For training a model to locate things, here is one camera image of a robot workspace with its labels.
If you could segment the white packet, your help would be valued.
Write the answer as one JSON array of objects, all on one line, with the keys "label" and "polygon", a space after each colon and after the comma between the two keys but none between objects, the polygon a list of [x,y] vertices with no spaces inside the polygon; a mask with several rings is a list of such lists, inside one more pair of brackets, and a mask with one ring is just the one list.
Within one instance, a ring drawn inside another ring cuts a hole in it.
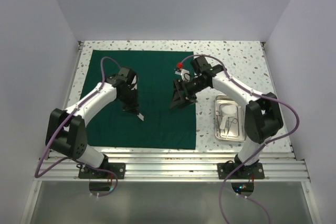
[{"label": "white packet", "polygon": [[221,123],[219,125],[219,129],[220,130],[225,130],[227,120],[228,120],[228,116],[227,115],[223,115]]},{"label": "white packet", "polygon": [[144,115],[143,115],[143,114],[139,113],[139,114],[137,115],[137,117],[138,117],[141,121],[144,121]]}]

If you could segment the steel surgical scissors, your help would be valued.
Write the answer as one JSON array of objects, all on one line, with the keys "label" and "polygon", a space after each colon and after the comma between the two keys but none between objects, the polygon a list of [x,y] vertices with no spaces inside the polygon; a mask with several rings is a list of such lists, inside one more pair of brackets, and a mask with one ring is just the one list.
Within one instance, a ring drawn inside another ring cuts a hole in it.
[{"label": "steel surgical scissors", "polygon": [[217,134],[221,133],[221,122],[222,122],[222,115],[219,111],[215,111],[215,126]]}]

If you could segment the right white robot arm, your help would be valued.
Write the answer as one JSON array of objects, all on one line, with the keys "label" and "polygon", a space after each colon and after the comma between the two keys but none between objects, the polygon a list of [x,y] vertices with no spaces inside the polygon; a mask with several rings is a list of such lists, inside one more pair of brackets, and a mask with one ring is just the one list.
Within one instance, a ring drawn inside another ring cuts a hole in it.
[{"label": "right white robot arm", "polygon": [[236,176],[246,178],[253,171],[252,165],[258,162],[259,152],[266,141],[283,127],[278,99],[271,92],[263,94],[242,83],[228,73],[221,61],[212,66],[206,55],[191,55],[189,58],[194,76],[185,78],[188,72],[183,68],[183,63],[176,65],[175,73],[180,78],[173,81],[170,108],[182,109],[196,103],[197,94],[206,88],[215,89],[233,99],[243,110],[246,134],[235,160],[234,172]]}]

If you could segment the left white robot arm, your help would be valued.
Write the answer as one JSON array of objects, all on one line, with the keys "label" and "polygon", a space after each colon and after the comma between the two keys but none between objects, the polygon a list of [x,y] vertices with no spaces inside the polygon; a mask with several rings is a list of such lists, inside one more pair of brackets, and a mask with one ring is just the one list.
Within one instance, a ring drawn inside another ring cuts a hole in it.
[{"label": "left white robot arm", "polygon": [[46,147],[67,158],[90,166],[97,178],[109,172],[107,157],[88,144],[89,122],[108,104],[118,100],[124,112],[144,116],[139,111],[138,75],[129,68],[121,68],[117,74],[103,78],[93,90],[74,105],[51,112],[46,136]]}]

